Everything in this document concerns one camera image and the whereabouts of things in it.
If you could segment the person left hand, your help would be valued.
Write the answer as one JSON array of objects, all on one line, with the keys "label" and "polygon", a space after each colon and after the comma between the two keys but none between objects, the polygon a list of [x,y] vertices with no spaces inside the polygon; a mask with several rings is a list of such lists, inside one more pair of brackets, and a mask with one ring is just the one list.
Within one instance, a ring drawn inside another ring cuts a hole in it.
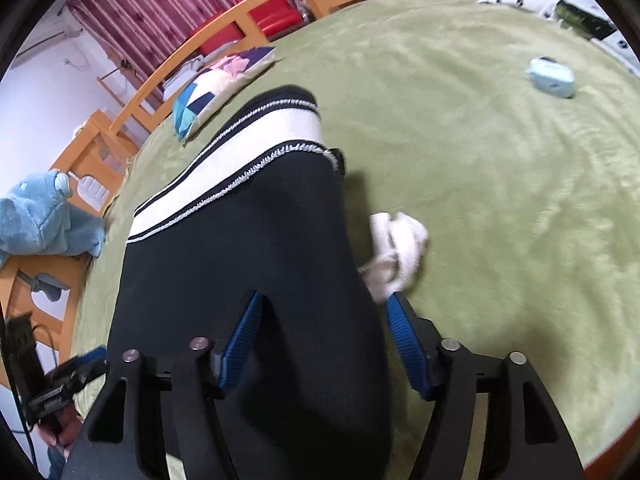
[{"label": "person left hand", "polygon": [[54,416],[60,428],[53,430],[50,424],[40,424],[38,434],[49,448],[53,448],[67,458],[80,434],[84,419],[73,403],[54,413]]}]

